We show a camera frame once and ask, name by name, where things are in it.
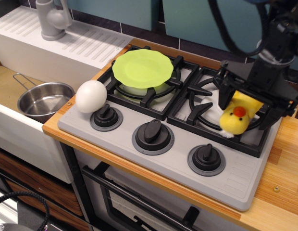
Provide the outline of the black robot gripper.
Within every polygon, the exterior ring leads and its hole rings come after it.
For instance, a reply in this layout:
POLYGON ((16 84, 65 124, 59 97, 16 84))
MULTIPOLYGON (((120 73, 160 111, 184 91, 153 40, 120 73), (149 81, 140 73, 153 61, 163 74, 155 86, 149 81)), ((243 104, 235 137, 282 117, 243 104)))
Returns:
POLYGON ((292 116, 298 106, 298 91, 286 80, 286 68, 257 58, 252 63, 221 61, 214 81, 219 87, 219 107, 225 110, 235 91, 264 103, 259 130, 266 130, 282 116, 292 116))

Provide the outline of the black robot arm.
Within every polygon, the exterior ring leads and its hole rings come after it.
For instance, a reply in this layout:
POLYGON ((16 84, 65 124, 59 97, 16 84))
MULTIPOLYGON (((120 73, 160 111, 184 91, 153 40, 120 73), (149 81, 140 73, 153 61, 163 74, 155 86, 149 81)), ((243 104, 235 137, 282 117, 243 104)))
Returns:
POLYGON ((219 106, 225 109, 240 91, 268 106, 259 129, 265 130, 281 117, 293 115, 298 92, 286 82, 288 68, 298 56, 298 0, 252 0, 261 19, 262 38, 256 49, 244 52, 228 34, 217 1, 209 6, 227 48, 241 57, 256 56, 253 63, 222 61, 214 81, 219 87, 219 106))

